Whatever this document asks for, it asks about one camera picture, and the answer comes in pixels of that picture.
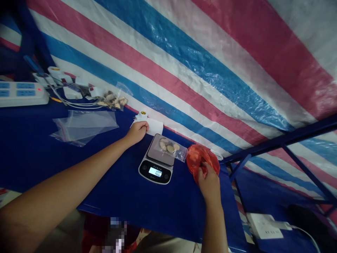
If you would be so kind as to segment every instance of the striped tarp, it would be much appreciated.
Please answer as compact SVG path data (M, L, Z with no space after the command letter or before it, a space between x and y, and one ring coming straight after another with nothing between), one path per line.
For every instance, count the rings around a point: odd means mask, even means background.
M332 0L28 0L63 71L124 83L128 105L223 156L337 112ZM2 17L0 42L21 35ZM337 194L337 136L290 146ZM246 169L309 197L323 193L283 151Z

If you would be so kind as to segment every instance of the white power strip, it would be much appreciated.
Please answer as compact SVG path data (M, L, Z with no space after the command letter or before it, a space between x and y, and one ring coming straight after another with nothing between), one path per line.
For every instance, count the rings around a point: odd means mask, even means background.
M47 104L49 95L39 83L0 82L0 107Z
M275 221L270 214L247 213L247 219L252 233L259 239L283 238L280 228L292 230L289 223Z

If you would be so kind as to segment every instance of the blue table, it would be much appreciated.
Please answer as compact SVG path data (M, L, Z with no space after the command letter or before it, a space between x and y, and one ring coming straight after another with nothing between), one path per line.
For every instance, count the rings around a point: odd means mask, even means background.
M0 109L2 163L0 187L25 192L39 182L86 159L125 136L135 113L116 112L119 128L97 135L79 148L55 140L53 118L67 117L67 108L55 101L47 105ZM167 130L163 135L189 147L192 142ZM138 166L152 136L129 148L78 207L183 239L202 242L205 204L187 165L175 160L167 185L152 183L138 174ZM222 204L228 243L233 252L246 251L247 243L225 169L220 172Z

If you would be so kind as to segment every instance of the metal frame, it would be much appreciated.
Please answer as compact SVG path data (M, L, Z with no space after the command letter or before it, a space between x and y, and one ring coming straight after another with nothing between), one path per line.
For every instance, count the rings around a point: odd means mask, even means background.
M55 62L25 0L7 1L2 8L14 19L22 39L19 52L0 46L1 62L5 63L0 66L0 74L14 74L14 81L34 81L23 56L35 56L44 71L49 66L55 66Z
M317 185L317 187L324 193L326 200L313 200L316 204L331 204L332 207L325 212L325 216L329 217L332 212L337 208L337 197L315 176L315 174L304 165L304 163L287 147L293 143L297 143L315 136L325 134L337 129L337 114L334 114L326 119L313 123L303 128L296 129L293 132L276 137L272 140L261 143L257 146L248 148L239 153L224 158L223 162L227 167L232 169L230 174L231 182L238 175L240 169L242 169L246 162L254 156L283 148L285 152L297 163L297 165L303 170L303 172L309 176L309 178Z

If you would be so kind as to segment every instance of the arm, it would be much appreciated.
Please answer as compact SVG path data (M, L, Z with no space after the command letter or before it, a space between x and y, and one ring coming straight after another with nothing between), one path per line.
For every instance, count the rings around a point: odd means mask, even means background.
M136 122L127 135L88 159L48 178L0 209L0 239L9 252L34 252L90 193L107 170L148 131Z
M224 211L221 205L220 180L215 171L207 163L206 178L199 168L199 187L206 203L206 222L203 238L202 253L226 252L228 253L227 235Z

